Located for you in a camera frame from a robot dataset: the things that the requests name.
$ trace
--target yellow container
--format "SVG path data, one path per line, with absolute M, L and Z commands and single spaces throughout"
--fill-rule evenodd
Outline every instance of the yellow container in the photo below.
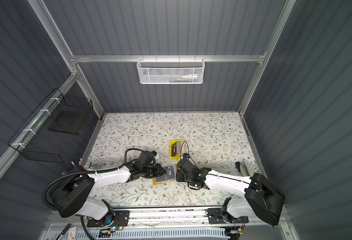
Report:
M 169 146 L 169 156 L 172 158 L 172 159 L 180 159 L 180 156 L 172 156 L 172 145 L 175 143 L 175 142 L 184 142 L 184 140 L 171 140 L 171 144 Z M 186 144 L 183 144 L 182 146 L 182 149 L 181 149 L 181 155 L 183 155 L 186 151 L 187 145 Z

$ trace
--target corrugated gray wall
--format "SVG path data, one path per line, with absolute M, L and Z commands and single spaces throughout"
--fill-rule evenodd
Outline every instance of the corrugated gray wall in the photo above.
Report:
M 202 84 L 141 84 L 135 63 L 79 63 L 106 112 L 238 110 L 257 63 L 206 63 Z
M 283 2 L 49 0 L 46 5 L 75 55 L 257 55 Z
M 69 74 L 28 2 L 0 1 L 0 156 L 29 114 Z M 75 84 L 68 94 L 82 91 Z M 81 157 L 96 122 L 94 114 L 73 146 L 73 159 Z M 0 240 L 38 238 L 50 214 L 41 191 L 69 166 L 16 159 L 0 180 Z
M 301 239 L 352 239 L 352 0 L 299 0 L 245 113 Z

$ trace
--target black mounting plate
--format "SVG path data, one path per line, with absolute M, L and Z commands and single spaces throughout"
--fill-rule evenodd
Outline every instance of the black mounting plate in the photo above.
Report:
M 221 208 L 211 208 L 211 209 L 207 209 L 207 214 L 208 216 L 211 216 L 211 217 L 208 217 L 209 219 L 209 224 L 223 224 L 223 223 L 226 223 L 222 216 L 221 216 L 221 212 L 220 212 L 220 209 Z M 249 223 L 249 219 L 247 216 L 242 216 L 242 217 L 239 217 L 238 218 L 239 220 L 237 221 L 236 220 L 236 223 L 238 222 L 239 224 L 240 223 Z
M 116 217 L 119 219 L 118 223 L 119 223 L 119 227 L 123 226 L 124 223 L 124 227 L 128 226 L 128 221 L 129 221 L 129 211 L 115 211 L 115 215 Z M 112 223 L 111 227 L 116 227 L 117 226 L 117 221 L 115 219 L 115 221 Z M 102 221 L 101 220 L 95 220 L 95 219 L 91 219 L 88 221 L 87 223 L 87 227 L 103 227 L 102 225 Z

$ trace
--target floral pattern surface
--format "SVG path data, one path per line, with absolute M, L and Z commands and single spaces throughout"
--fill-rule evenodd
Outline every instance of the floral pattern surface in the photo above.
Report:
M 170 141 L 183 139 L 197 167 L 240 175 L 236 161 L 244 161 L 251 174 L 259 172 L 237 113 L 109 113 L 97 136 L 87 165 L 92 169 L 118 166 L 130 147 L 155 150 L 162 166 L 176 164 L 169 157 Z M 128 152 L 128 161 L 140 152 Z M 185 183 L 153 185 L 152 179 L 98 188 L 90 193 L 111 206 L 221 205 L 230 193 L 219 190 L 191 190 Z

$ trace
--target black pen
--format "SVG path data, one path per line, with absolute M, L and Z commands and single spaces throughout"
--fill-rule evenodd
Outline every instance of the black pen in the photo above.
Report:
M 67 226 L 64 228 L 64 230 L 60 233 L 60 235 L 57 236 L 56 240 L 61 239 L 61 238 L 64 236 L 65 232 L 68 230 L 68 228 L 69 228 L 70 226 L 71 226 L 71 224 L 68 223 L 68 225 L 67 225 Z

